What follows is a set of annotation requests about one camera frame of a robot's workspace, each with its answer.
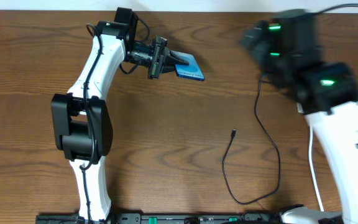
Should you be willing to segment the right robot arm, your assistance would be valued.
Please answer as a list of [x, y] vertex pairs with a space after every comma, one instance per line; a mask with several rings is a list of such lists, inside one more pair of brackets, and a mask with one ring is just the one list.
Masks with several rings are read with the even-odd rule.
[[241, 45], [313, 128], [342, 206], [336, 223], [358, 223], [358, 83], [342, 62], [325, 62], [316, 13], [291, 9], [247, 29]]

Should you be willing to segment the blue Galaxy smartphone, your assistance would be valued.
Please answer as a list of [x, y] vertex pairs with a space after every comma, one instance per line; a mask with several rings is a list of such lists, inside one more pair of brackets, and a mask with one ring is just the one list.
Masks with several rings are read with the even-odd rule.
[[204, 75], [201, 71], [196, 59], [192, 54], [177, 52], [178, 56], [186, 60], [189, 65], [175, 65], [177, 76], [190, 80], [204, 81]]

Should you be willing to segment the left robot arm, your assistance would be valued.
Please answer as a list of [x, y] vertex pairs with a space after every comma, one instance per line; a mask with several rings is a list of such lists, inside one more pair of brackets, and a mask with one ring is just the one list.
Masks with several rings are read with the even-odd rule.
[[57, 93], [52, 98], [55, 144], [74, 171], [80, 196], [75, 223], [109, 220], [112, 202], [107, 191], [105, 159], [112, 146], [113, 128], [106, 97], [122, 63], [146, 67], [149, 79], [195, 64], [191, 55], [170, 50], [161, 36], [151, 44], [136, 40], [140, 21], [132, 9], [119, 7], [113, 21], [87, 24], [93, 38], [88, 60], [67, 93]]

